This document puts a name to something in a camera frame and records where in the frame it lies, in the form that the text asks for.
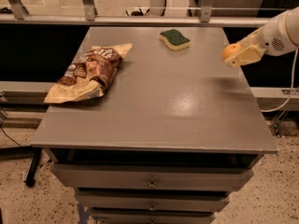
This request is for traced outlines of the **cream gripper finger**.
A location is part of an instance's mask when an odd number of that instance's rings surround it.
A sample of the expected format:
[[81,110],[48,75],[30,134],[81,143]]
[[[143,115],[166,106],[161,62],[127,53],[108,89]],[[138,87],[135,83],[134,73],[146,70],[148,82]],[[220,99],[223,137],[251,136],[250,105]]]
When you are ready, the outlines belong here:
[[261,31],[261,29],[256,29],[255,31],[253,31],[252,33],[250,33],[249,35],[247,35],[243,39],[239,40],[237,42],[237,44],[240,47],[245,47],[245,46],[250,46],[250,45],[260,46],[260,42],[258,40],[258,35],[259,35],[260,31]]
[[241,47],[241,49],[231,55],[224,62],[230,67],[239,67],[243,65],[248,65],[252,63],[257,63],[260,61],[265,54],[265,49],[262,49],[260,46],[245,46]]

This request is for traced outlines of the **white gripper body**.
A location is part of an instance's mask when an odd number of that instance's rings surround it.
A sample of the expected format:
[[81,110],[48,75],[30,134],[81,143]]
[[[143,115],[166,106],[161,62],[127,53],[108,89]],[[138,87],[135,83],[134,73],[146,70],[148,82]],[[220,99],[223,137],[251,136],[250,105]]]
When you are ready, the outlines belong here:
[[280,56],[298,48],[298,12],[285,11],[264,25],[258,40],[266,54]]

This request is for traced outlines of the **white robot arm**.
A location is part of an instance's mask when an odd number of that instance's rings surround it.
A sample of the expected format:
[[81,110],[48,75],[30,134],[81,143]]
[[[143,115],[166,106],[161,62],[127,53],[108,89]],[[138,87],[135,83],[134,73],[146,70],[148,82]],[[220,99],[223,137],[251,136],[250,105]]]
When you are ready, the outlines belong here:
[[227,46],[222,59],[231,67],[257,63],[267,54],[280,56],[299,48],[299,7],[270,19],[264,26]]

